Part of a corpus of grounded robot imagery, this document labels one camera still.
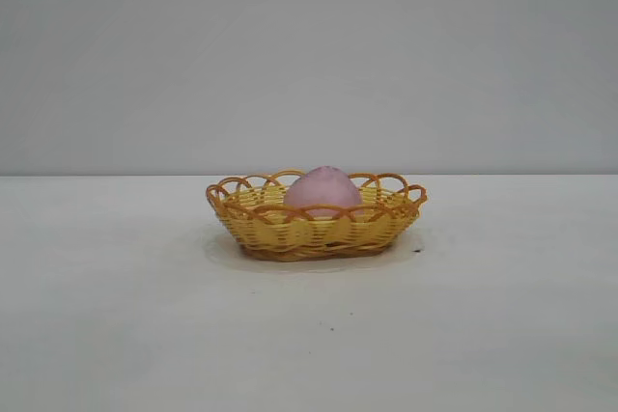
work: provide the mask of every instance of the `egg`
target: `egg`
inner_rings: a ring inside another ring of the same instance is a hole
[[[362,203],[360,192],[348,175],[332,166],[316,168],[298,178],[283,199],[284,205],[293,207],[312,205],[353,207]],[[333,209],[312,209],[307,212],[314,217],[332,217],[337,214]]]

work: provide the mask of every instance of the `white tabletop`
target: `white tabletop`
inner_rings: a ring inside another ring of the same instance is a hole
[[[618,410],[618,177],[409,177],[392,251],[289,264],[217,179],[0,179],[1,411]]]

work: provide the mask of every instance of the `white backdrop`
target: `white backdrop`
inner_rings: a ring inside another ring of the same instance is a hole
[[[618,172],[618,0],[0,0],[0,174]]]

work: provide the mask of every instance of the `yellow wicker basket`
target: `yellow wicker basket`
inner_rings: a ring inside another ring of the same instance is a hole
[[[289,186],[279,179],[302,175],[299,170],[286,170],[274,175],[225,178],[209,186],[206,197],[242,250],[265,261],[376,255],[419,217],[419,208],[427,201],[424,187],[408,185],[399,175],[358,173],[349,178],[362,182],[358,187],[362,206],[283,205]],[[262,185],[252,183],[257,179]],[[395,179],[402,188],[383,188],[386,179]],[[409,197],[412,191],[419,193],[418,198]],[[336,213],[332,218],[315,218],[307,212],[317,208]]]

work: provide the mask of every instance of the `basket rim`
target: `basket rim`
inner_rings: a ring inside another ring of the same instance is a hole
[[[209,187],[206,189],[206,198],[209,204],[211,205],[211,207],[215,210],[215,212],[219,214],[224,214],[226,212],[226,209],[228,208],[235,209],[235,210],[238,210],[239,212],[247,214],[248,218],[257,219],[269,225],[273,225],[273,223],[267,217],[265,217],[265,214],[271,211],[283,211],[283,212],[287,211],[288,217],[284,223],[292,222],[292,220],[294,220],[295,218],[304,219],[305,221],[321,221],[322,222],[322,221],[337,221],[344,217],[349,218],[350,220],[352,220],[352,222],[356,222],[355,217],[354,217],[355,214],[359,210],[363,210],[363,209],[376,209],[377,210],[376,214],[372,216],[369,219],[369,221],[363,221],[363,222],[374,222],[375,220],[378,220],[384,214],[388,214],[391,217],[395,217],[395,213],[398,210],[403,210],[407,214],[418,216],[420,214],[419,208],[428,200],[427,190],[425,189],[425,187],[419,184],[408,184],[406,179],[399,174],[352,173],[352,174],[348,174],[349,179],[366,179],[360,186],[357,186],[359,190],[363,188],[376,188],[379,191],[379,195],[381,195],[382,193],[386,193],[389,196],[390,195],[402,195],[407,200],[407,202],[402,205],[394,206],[394,207],[387,206],[381,202],[376,202],[374,204],[365,204],[361,206],[350,206],[350,207],[341,207],[341,206],[335,206],[335,205],[309,205],[309,206],[304,206],[304,207],[295,207],[295,206],[287,206],[287,205],[280,205],[280,204],[266,204],[266,205],[259,205],[253,208],[243,206],[236,202],[226,202],[226,200],[230,199],[230,197],[233,197],[239,194],[240,192],[259,194],[260,191],[265,192],[267,188],[271,188],[271,187],[289,188],[288,185],[281,183],[278,179],[283,176],[301,177],[304,174],[305,174],[304,171],[301,171],[298,169],[286,169],[286,170],[279,171],[272,175],[253,174],[253,175],[243,176],[243,177],[239,177],[239,176],[226,177],[220,180],[218,183],[209,185]],[[398,180],[402,184],[403,187],[399,190],[390,190],[390,189],[383,188],[381,186],[381,180],[389,179],[389,178]],[[264,181],[264,184],[261,186],[255,186],[251,184],[251,182],[249,181],[250,179],[262,179]],[[236,185],[235,191],[233,192],[228,191],[228,189],[226,188],[228,184],[235,184]],[[409,194],[412,191],[420,192],[419,197],[415,200],[409,197]],[[332,217],[327,217],[327,218],[314,217],[308,212],[312,209],[325,209],[325,208],[332,209],[337,212]]]

